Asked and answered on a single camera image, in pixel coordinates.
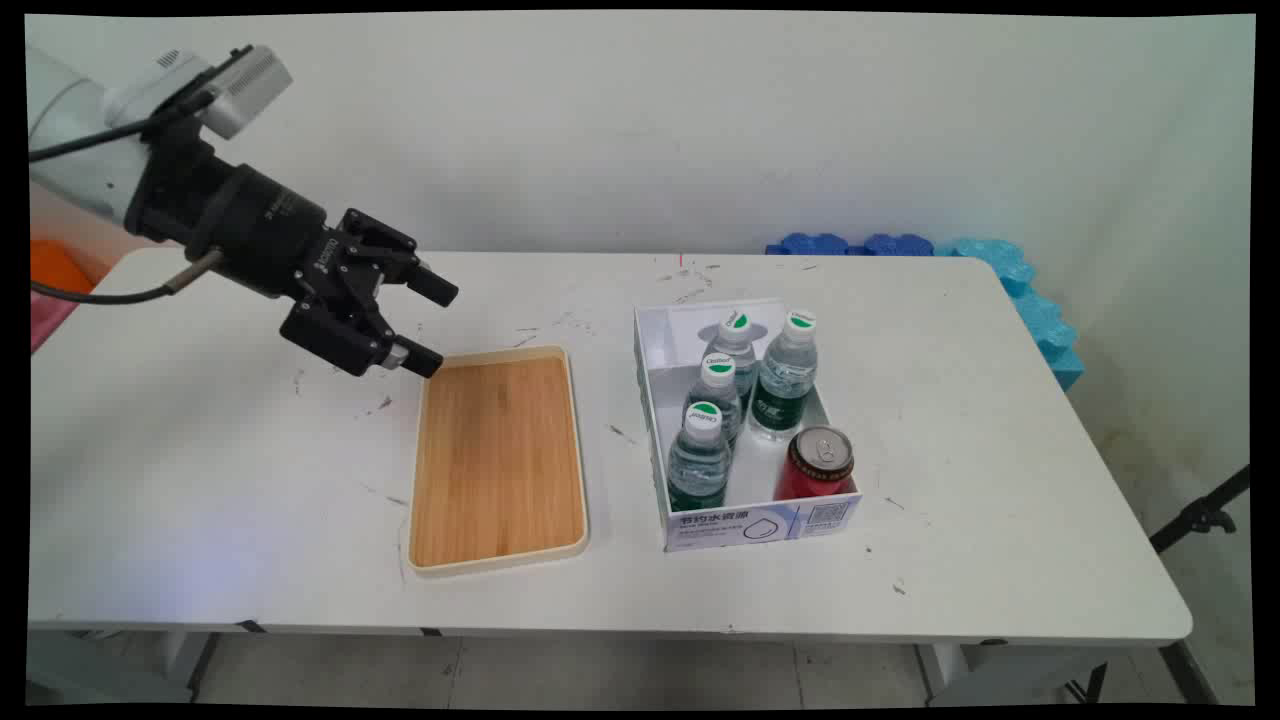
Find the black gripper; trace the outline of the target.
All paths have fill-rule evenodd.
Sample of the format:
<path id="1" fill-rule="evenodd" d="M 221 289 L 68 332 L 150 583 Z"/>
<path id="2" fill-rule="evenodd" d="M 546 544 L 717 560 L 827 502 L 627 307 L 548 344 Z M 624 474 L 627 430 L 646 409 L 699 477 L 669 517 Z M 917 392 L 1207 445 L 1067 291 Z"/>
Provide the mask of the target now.
<path id="1" fill-rule="evenodd" d="M 247 164 L 223 161 L 197 126 L 169 126 L 142 136 L 147 161 L 125 214 L 125 229 L 155 242 L 173 241 L 197 261 L 218 250 L 215 270 L 268 297 L 300 300 L 280 336 L 355 377 L 375 366 L 433 377 L 444 357 L 397 334 L 380 313 L 339 313 L 340 241 L 326 211 Z M 369 269 L 378 284 L 402 284 L 440 307 L 460 288 L 417 255 L 417 241 L 353 208 L 338 224 L 339 266 Z"/>

